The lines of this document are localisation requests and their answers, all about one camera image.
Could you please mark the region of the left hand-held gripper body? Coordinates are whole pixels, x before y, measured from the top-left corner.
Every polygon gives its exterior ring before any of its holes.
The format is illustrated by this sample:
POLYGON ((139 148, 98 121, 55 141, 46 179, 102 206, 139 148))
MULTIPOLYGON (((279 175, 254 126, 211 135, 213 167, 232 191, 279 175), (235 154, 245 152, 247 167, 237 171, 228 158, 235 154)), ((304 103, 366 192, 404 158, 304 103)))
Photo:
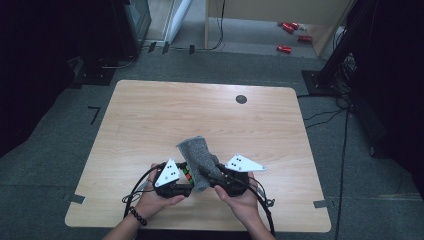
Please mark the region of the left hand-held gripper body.
POLYGON ((174 196, 182 195, 179 188, 179 179, 183 172, 177 167, 177 162, 169 159, 164 166, 162 166, 153 181, 154 190, 157 195, 163 198, 172 198, 174 196))

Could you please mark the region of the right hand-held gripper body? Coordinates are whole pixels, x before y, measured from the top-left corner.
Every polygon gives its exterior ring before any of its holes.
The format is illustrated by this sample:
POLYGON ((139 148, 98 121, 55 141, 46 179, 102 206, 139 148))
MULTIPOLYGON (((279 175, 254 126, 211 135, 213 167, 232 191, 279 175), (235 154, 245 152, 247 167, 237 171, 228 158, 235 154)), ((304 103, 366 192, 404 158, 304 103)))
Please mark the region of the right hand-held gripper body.
POLYGON ((220 171, 218 182, 212 182, 212 186, 221 186, 230 197, 240 196, 245 193, 249 186, 249 172, 266 171, 267 168, 241 154, 235 154, 226 164, 230 169, 229 174, 220 171))

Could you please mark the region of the grey cloth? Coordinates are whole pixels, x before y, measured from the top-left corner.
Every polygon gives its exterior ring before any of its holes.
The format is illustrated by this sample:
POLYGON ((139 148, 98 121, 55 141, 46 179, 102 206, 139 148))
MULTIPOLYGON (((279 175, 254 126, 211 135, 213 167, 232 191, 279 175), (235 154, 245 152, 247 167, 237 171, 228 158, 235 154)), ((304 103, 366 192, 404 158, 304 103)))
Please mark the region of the grey cloth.
POLYGON ((186 139, 180 142, 177 148, 190 168, 194 179, 194 190, 202 192, 210 187, 211 183, 200 174, 199 168, 203 167, 217 176, 220 171, 215 166, 218 159, 209 151, 205 138, 196 136, 186 139))

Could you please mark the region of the person's left hand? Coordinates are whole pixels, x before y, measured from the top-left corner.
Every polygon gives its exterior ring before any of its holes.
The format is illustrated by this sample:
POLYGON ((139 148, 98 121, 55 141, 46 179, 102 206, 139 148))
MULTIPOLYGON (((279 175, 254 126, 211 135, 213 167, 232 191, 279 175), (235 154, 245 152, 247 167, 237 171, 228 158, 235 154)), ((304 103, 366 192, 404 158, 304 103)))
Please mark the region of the person's left hand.
POLYGON ((138 203, 135 206, 136 212, 144 219, 149 219, 159 213, 162 209, 178 204, 185 199, 184 195, 174 196, 172 198, 163 198, 158 196, 154 190, 153 181, 157 175, 158 170, 155 168, 148 175, 148 183, 144 188, 138 203))

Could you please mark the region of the person's right hand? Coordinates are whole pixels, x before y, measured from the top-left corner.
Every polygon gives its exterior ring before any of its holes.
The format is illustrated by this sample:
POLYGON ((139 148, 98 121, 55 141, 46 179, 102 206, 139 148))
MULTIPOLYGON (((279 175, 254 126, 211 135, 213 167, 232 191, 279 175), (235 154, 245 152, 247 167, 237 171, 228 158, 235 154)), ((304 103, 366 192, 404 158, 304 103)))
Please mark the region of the person's right hand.
POLYGON ((230 197, 219 185, 214 187, 219 199, 226 203, 235 217, 247 228, 259 227, 263 224, 258 211, 257 197, 250 190, 236 197, 230 197))

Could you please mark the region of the black angled floor tape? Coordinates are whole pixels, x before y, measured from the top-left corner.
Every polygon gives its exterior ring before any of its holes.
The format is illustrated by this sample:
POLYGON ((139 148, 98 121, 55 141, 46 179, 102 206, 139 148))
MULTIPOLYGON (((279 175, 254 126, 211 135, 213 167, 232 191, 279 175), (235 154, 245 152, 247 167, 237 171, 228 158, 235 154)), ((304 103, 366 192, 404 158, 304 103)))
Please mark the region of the black angled floor tape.
POLYGON ((88 106, 87 108, 95 111, 93 118, 90 122, 90 125, 93 125, 95 123, 100 111, 101 111, 101 107, 99 107, 99 106, 88 106))

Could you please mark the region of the black stand with base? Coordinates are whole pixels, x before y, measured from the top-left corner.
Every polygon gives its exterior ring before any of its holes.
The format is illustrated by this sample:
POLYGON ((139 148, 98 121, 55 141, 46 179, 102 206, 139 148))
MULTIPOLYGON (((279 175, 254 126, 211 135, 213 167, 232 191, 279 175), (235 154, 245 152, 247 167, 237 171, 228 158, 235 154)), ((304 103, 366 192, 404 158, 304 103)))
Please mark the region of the black stand with base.
POLYGON ((302 71, 302 77, 309 96, 337 96, 341 91, 336 89, 336 72, 343 65, 344 60, 354 45, 354 35, 365 25, 366 16, 379 0, 362 0, 355 3, 356 13, 341 37, 341 40, 324 67, 320 71, 302 71))

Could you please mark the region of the white board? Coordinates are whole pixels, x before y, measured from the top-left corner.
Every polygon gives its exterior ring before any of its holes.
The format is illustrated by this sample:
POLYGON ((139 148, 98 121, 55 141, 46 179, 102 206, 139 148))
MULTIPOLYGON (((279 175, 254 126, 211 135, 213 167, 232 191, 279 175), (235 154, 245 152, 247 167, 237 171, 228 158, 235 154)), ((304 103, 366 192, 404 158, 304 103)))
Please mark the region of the white board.
POLYGON ((171 44, 182 23, 190 10, 193 0, 169 0, 170 13, 168 14, 166 28, 164 32, 164 41, 171 44))

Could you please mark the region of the dark cabinet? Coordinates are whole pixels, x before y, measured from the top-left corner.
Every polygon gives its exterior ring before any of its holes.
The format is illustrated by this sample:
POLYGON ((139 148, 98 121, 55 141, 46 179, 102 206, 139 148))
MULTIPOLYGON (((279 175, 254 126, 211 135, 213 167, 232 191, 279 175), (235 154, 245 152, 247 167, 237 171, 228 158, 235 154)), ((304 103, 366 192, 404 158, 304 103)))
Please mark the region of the dark cabinet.
POLYGON ((151 24, 148 0, 112 0, 125 57, 137 56, 151 24))

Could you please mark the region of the black floor base plate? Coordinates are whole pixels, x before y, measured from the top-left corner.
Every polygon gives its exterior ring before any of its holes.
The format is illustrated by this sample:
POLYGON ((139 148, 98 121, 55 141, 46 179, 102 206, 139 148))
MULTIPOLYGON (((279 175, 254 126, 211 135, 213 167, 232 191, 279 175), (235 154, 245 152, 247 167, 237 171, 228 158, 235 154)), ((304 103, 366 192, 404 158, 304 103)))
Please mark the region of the black floor base plate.
POLYGON ((78 58, 75 68, 75 77, 70 88, 81 88, 83 85, 109 86, 114 76, 115 70, 102 66, 93 66, 78 58))

